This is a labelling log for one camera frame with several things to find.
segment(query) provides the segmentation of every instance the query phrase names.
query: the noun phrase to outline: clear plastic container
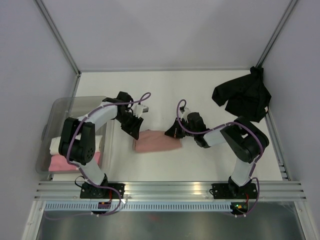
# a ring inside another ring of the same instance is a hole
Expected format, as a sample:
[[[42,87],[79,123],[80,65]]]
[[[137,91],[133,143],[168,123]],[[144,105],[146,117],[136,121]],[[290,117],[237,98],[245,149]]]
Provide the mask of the clear plastic container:
[[[71,171],[49,171],[51,164],[50,144],[51,140],[61,136],[65,119],[68,117],[78,118],[83,116],[99,106],[105,96],[81,96],[81,97],[64,97],[57,99],[51,109],[47,125],[43,129],[42,143],[35,169],[39,174],[70,174],[78,173],[76,170]],[[95,134],[101,135],[100,143],[100,161],[102,165],[105,150],[107,124],[103,125]]]

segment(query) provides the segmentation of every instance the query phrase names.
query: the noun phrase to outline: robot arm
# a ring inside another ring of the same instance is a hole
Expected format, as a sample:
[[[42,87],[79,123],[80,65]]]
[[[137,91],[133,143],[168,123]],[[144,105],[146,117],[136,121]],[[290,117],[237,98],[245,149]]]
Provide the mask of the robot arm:
[[[187,107],[180,107],[179,110],[182,113],[180,122],[188,132],[180,126],[176,118],[173,126],[165,134],[179,139],[191,136],[197,145],[202,148],[228,143],[236,155],[236,163],[228,180],[228,188],[234,197],[242,194],[251,183],[256,160],[261,154],[261,147],[264,151],[269,145],[267,136],[243,116],[234,120],[233,125],[222,125],[221,128],[210,130],[206,127],[198,112],[191,112]],[[261,146],[244,128],[247,128],[257,137]],[[192,132],[202,132],[203,134],[192,134]]]
[[[69,163],[77,166],[84,177],[97,186],[107,186],[108,178],[103,173],[96,161],[93,160],[95,154],[95,135],[96,131],[109,120],[116,119],[121,123],[121,129],[135,139],[139,138],[140,126],[143,122],[142,113],[148,112],[148,107],[137,104],[132,110],[128,104],[132,102],[131,96],[126,92],[120,92],[116,98],[107,97],[102,101],[100,106],[87,115],[72,118],[68,117],[64,121],[61,140],[59,144],[59,154],[67,158],[68,150],[71,145],[76,129],[81,122],[81,138],[75,139],[70,150]],[[104,195],[104,189],[99,189],[94,197]]]

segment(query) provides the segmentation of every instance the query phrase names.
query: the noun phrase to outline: pink towel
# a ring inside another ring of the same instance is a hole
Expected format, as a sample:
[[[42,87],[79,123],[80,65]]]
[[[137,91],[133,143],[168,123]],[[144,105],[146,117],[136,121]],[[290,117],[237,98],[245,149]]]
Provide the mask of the pink towel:
[[[137,153],[169,151],[181,148],[180,139],[165,135],[164,131],[146,130],[139,133],[139,139],[133,143]]]
[[[99,163],[100,152],[96,152],[93,157],[96,163]],[[68,164],[67,159],[64,156],[58,154],[51,157],[51,164],[49,166],[50,172],[75,171],[75,170],[77,170],[77,167]]]

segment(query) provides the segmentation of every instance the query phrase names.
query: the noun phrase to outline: purple cable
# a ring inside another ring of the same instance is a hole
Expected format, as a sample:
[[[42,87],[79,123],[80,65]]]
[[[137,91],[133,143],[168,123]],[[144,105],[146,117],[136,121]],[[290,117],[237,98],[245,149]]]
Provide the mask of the purple cable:
[[[259,183],[259,180],[258,180],[257,177],[253,177],[252,180],[256,180],[256,185],[257,185],[257,188],[258,188],[257,189],[257,196],[256,196],[256,200],[255,200],[253,206],[245,213],[245,215],[248,215],[249,213],[251,213],[254,210],[254,208],[256,207],[256,205],[258,203],[259,196],[260,196],[260,183]],[[244,215],[243,214],[242,215],[237,215],[237,217],[241,218],[241,217],[244,217]]]
[[[253,174],[253,172],[254,172],[254,169],[255,169],[255,167],[256,167],[256,163],[258,162],[258,160],[262,157],[262,155],[263,155],[263,153],[264,153],[264,148],[262,147],[262,144],[261,144],[260,140],[258,139],[258,137],[257,137],[249,128],[247,128],[247,127],[244,126],[243,124],[238,123],[238,122],[235,122],[235,121],[227,122],[226,124],[221,124],[221,125],[219,125],[219,126],[216,126],[216,127],[212,128],[212,129],[209,129],[209,130],[206,130],[206,131],[201,131],[201,132],[189,131],[188,129],[186,129],[186,128],[182,125],[182,123],[181,123],[181,121],[180,121],[180,118],[179,118],[179,108],[180,108],[180,104],[181,104],[182,102],[184,102],[184,106],[183,106],[183,107],[185,107],[185,106],[187,105],[187,101],[186,101],[185,99],[182,99],[182,100],[179,101],[178,105],[176,106],[176,118],[177,118],[177,121],[178,121],[180,127],[181,127],[185,132],[187,132],[187,133],[189,133],[189,134],[193,134],[193,135],[207,134],[207,133],[209,133],[209,132],[211,132],[211,131],[213,131],[213,130],[220,129],[220,128],[225,127],[225,126],[237,125],[237,126],[243,128],[243,129],[245,129],[245,130],[254,138],[254,140],[256,141],[256,143],[259,145],[260,154],[259,154],[259,156],[254,160],[252,169],[251,169],[250,174],[249,174],[249,176],[251,177],[252,174]],[[255,200],[252,208],[250,208],[250,210],[248,210],[248,212],[246,213],[246,215],[249,214],[249,213],[256,207],[257,202],[258,202],[258,199],[259,199],[259,195],[260,195],[260,184],[259,184],[259,180],[258,180],[257,177],[253,177],[252,179],[255,179],[255,180],[256,180],[256,183],[257,183],[257,188],[258,188],[258,189],[257,189],[257,198],[256,198],[256,200]]]
[[[209,130],[206,130],[206,131],[200,131],[200,132],[189,131],[188,129],[186,129],[186,128],[182,125],[182,123],[181,123],[181,121],[180,121],[180,118],[179,118],[179,108],[180,108],[180,104],[181,104],[182,102],[184,102],[184,106],[183,106],[183,107],[185,107],[185,106],[187,105],[187,101],[186,101],[185,99],[181,99],[181,100],[179,101],[178,105],[176,106],[176,118],[177,118],[177,121],[178,121],[180,127],[181,127],[185,132],[187,132],[187,133],[189,133],[189,134],[193,134],[193,135],[207,134],[207,133],[212,132],[213,130],[217,130],[217,129],[220,129],[220,128],[222,128],[222,127],[229,126],[229,125],[237,125],[237,126],[240,126],[240,127],[243,128],[243,129],[245,129],[245,130],[254,138],[254,140],[256,141],[256,143],[259,145],[259,148],[260,148],[260,154],[259,154],[258,158],[254,161],[254,164],[253,164],[253,166],[252,166],[253,169],[255,168],[257,161],[262,157],[262,154],[264,153],[264,148],[262,147],[262,144],[261,144],[261,142],[259,141],[258,137],[257,137],[249,128],[247,128],[246,126],[244,126],[244,125],[241,124],[241,123],[238,123],[238,122],[235,122],[235,121],[231,121],[231,122],[228,122],[228,123],[226,123],[226,124],[221,124],[221,125],[219,125],[219,126],[216,126],[216,127],[212,128],[212,129],[209,129]]]
[[[70,165],[73,165],[73,166],[76,166],[77,168],[79,168],[79,171],[81,172],[81,174],[83,175],[83,177],[85,179],[87,179],[87,181],[95,186],[96,188],[99,188],[99,189],[109,189],[109,190],[112,190],[114,191],[118,197],[119,197],[119,203],[118,205],[115,207],[114,210],[110,211],[110,212],[106,212],[106,213],[103,213],[103,214],[99,214],[99,216],[108,216],[108,215],[111,215],[113,214],[115,211],[118,210],[118,208],[120,207],[121,205],[121,194],[118,190],[116,190],[115,188],[113,187],[109,187],[109,186],[100,186],[100,185],[97,185],[95,184],[94,182],[92,182],[90,179],[88,179],[88,177],[86,176],[86,174],[84,173],[84,171],[81,169],[81,167],[79,167],[77,164],[73,163],[70,161],[70,153],[71,153],[71,148],[75,142],[75,139],[76,139],[76,136],[78,135],[79,131],[80,131],[80,128],[81,126],[84,124],[84,122],[90,118],[90,116],[92,114],[94,114],[95,112],[103,109],[103,108],[106,108],[106,107],[110,107],[110,106],[119,106],[119,105],[129,105],[129,104],[139,104],[145,100],[147,100],[148,98],[150,98],[151,96],[151,93],[150,92],[146,92],[145,94],[142,95],[142,97],[140,98],[140,100],[137,100],[137,101],[131,101],[131,102],[116,102],[116,103],[108,103],[106,105],[102,105],[102,106],[98,106],[97,108],[93,109],[91,112],[88,113],[87,116],[85,116],[81,122],[79,123],[78,127],[76,128],[75,132],[74,132],[74,135],[70,141],[70,145],[69,145],[69,148],[68,148],[68,151],[67,151],[67,154],[66,154],[66,161],[68,164]],[[67,216],[67,217],[61,217],[61,218],[50,218],[50,217],[47,217],[46,215],[44,215],[44,217],[48,220],[62,220],[62,219],[65,219],[65,218],[68,218],[68,217],[75,217],[75,216],[82,216],[82,215],[91,215],[91,213],[79,213],[79,214],[74,214],[74,215],[70,215],[70,216]]]

